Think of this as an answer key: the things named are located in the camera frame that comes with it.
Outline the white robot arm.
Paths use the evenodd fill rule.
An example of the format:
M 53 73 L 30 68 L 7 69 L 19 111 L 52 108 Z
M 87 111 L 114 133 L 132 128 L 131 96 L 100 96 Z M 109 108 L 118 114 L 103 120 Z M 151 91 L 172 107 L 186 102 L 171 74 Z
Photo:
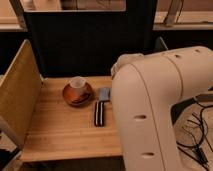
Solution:
M 213 50 L 193 46 L 123 54 L 111 75 L 112 109 L 126 171 L 187 171 L 171 108 L 213 86 Z

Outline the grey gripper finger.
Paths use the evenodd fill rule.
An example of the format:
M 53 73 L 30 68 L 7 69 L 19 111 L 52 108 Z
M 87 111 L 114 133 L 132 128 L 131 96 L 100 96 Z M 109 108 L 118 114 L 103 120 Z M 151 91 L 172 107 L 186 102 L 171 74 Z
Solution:
M 103 87 L 99 89 L 99 100 L 102 102 L 106 102 L 110 100 L 110 88 Z

